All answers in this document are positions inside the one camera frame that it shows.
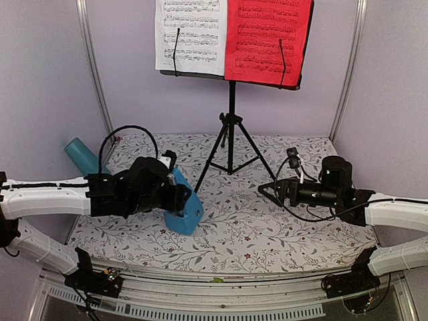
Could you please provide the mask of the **blue metronome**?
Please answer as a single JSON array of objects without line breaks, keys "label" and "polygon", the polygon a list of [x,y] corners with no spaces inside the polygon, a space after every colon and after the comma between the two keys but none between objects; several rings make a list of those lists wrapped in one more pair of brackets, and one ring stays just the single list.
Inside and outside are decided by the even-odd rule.
[{"label": "blue metronome", "polygon": [[192,235],[203,218],[204,209],[200,199],[194,192],[179,169],[172,171],[176,184],[182,184],[190,190],[182,211],[164,212],[165,225],[172,231],[182,235]]}]

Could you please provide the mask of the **black music stand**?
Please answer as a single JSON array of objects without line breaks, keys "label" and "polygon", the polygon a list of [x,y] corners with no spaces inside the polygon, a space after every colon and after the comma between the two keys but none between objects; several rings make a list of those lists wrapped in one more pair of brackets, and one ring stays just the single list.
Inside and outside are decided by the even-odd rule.
[{"label": "black music stand", "polygon": [[[188,77],[200,77],[206,79],[222,79],[226,80],[221,76],[215,76],[211,74],[192,74],[185,72],[172,72],[172,71],[159,71],[165,75],[171,75],[174,77],[188,76]],[[227,147],[227,166],[225,171],[229,174],[233,174],[237,171],[237,168],[233,164],[233,151],[235,144],[235,133],[237,131],[244,131],[243,120],[235,112],[235,99],[236,99],[236,85],[240,82],[228,81],[229,84],[229,109],[227,113],[221,114],[219,119],[221,121],[222,127],[220,133],[215,141],[215,147]]]}]

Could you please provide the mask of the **red sheet music paper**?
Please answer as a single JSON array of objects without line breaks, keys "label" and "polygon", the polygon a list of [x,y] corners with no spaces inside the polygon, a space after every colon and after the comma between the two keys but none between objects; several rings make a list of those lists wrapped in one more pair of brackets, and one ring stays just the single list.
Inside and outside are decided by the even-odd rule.
[{"label": "red sheet music paper", "polygon": [[297,90],[313,1],[228,1],[224,78]]}]

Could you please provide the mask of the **white sheet music paper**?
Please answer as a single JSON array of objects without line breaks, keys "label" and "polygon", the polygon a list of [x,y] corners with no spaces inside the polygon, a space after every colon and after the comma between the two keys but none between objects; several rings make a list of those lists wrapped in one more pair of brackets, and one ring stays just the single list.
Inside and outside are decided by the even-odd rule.
[{"label": "white sheet music paper", "polygon": [[225,74],[226,1],[164,0],[155,5],[155,69]]}]

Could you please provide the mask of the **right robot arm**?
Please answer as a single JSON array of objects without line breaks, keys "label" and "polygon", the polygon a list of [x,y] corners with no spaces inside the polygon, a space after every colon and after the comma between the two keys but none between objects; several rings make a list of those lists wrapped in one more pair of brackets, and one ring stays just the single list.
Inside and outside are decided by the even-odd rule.
[{"label": "right robot arm", "polygon": [[[303,177],[274,179],[260,185],[258,191],[287,212],[300,204],[327,207],[333,210],[332,217],[351,225],[393,226],[427,232],[427,200],[355,189],[352,165],[340,156],[322,160],[316,182]],[[372,247],[355,259],[345,282],[350,291],[359,292],[372,277],[426,265],[427,237],[390,247]]]}]

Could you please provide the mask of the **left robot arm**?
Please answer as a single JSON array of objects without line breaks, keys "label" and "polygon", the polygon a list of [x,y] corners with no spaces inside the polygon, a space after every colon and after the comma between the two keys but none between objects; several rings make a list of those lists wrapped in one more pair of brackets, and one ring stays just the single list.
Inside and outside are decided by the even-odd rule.
[{"label": "left robot arm", "polygon": [[191,235],[203,217],[198,196],[169,155],[138,157],[129,169],[111,175],[89,174],[68,181],[19,182],[1,173],[1,247],[23,251],[49,264],[85,290],[100,283],[88,253],[70,249],[35,229],[36,215],[117,216],[128,218],[154,209],[165,212],[165,225]]}]

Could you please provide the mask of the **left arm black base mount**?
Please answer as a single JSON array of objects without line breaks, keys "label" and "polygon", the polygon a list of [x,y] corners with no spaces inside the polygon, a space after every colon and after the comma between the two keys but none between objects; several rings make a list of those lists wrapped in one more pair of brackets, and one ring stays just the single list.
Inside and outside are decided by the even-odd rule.
[{"label": "left arm black base mount", "polygon": [[110,298],[118,298],[124,279],[120,276],[120,270],[107,267],[97,272],[92,267],[88,252],[75,248],[78,255],[77,270],[70,275],[64,275],[64,284],[70,288],[81,290],[85,294],[99,294]]}]

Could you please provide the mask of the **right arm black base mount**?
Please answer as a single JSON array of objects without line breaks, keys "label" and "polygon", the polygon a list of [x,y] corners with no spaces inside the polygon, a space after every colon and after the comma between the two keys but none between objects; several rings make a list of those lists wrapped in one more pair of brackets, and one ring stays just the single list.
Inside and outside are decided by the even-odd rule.
[{"label": "right arm black base mount", "polygon": [[351,270],[345,274],[327,275],[321,281],[321,288],[327,298],[336,298],[355,294],[361,291],[375,289],[381,282],[368,268],[370,256],[376,247],[364,249],[355,259]]}]

